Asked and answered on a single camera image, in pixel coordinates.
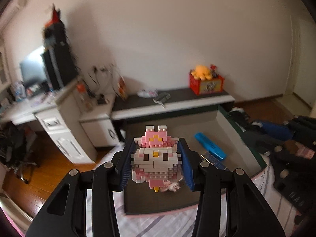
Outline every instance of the blue gripper pad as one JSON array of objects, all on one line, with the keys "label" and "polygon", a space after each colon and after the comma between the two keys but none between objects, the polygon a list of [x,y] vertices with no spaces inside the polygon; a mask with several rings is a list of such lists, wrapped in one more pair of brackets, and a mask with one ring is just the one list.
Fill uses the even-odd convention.
[{"label": "blue gripper pad", "polygon": [[204,184],[198,169],[198,165],[202,161],[200,155],[189,149],[184,138],[179,139],[177,152],[181,154],[181,167],[186,185],[191,191],[200,191]]},{"label": "blue gripper pad", "polygon": [[206,149],[219,161],[223,161],[227,157],[222,149],[219,148],[215,143],[213,143],[209,138],[207,138],[203,133],[197,133],[194,137],[199,141],[204,149]]},{"label": "blue gripper pad", "polygon": [[255,122],[262,124],[262,129],[269,135],[275,139],[280,141],[292,140],[293,132],[287,128],[285,125],[277,125],[268,121],[256,120]]}]

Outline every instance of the television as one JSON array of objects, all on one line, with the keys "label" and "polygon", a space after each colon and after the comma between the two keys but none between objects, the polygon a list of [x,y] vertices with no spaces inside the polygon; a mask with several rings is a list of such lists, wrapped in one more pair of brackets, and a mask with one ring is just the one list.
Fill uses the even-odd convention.
[{"label": "television", "polygon": [[42,85],[47,82],[45,65],[42,58],[43,53],[44,47],[41,46],[27,55],[24,60],[20,62],[25,90],[35,84]]}]

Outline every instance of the plush toy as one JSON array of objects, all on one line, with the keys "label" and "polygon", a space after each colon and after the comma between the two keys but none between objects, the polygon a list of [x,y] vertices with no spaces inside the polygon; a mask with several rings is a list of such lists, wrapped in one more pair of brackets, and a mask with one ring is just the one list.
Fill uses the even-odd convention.
[{"label": "plush toy", "polygon": [[195,80],[201,79],[202,81],[204,81],[205,79],[212,80],[213,78],[211,70],[204,65],[195,66],[195,69],[191,71],[191,75],[194,77]]}]

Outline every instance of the cardboard box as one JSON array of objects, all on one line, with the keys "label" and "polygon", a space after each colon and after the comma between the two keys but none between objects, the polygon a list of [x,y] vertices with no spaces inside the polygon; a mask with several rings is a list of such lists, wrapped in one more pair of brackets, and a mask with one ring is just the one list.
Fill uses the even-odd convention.
[{"label": "cardboard box", "polygon": [[194,77],[189,73],[190,76],[190,88],[196,95],[203,95],[214,92],[222,92],[224,78],[218,75],[217,78],[213,78],[212,80],[195,80]]}]

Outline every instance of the wooden floor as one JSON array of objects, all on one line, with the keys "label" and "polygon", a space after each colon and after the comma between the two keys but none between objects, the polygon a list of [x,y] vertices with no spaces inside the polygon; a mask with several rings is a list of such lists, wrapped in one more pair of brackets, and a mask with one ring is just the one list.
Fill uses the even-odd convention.
[{"label": "wooden floor", "polygon": [[[72,164],[57,148],[46,132],[38,133],[38,137],[32,146],[34,150],[32,159],[39,163],[39,168],[31,168],[25,171],[26,179],[32,176],[29,184],[17,179],[10,171],[6,174],[2,186],[5,193],[27,214],[35,217],[46,199],[56,188],[61,179],[73,168],[80,172],[92,170],[95,164]],[[99,162],[107,151],[98,152]]]},{"label": "wooden floor", "polygon": [[[291,114],[272,100],[240,103],[251,119],[282,123],[291,119]],[[66,159],[45,132],[41,132],[34,144],[34,160],[40,164],[35,168],[29,184],[17,179],[13,172],[7,173],[3,189],[6,194],[31,217],[35,217],[45,200],[55,189],[65,174],[73,168],[81,172],[94,168],[95,164],[74,165]],[[107,152],[99,152],[97,162]]]}]

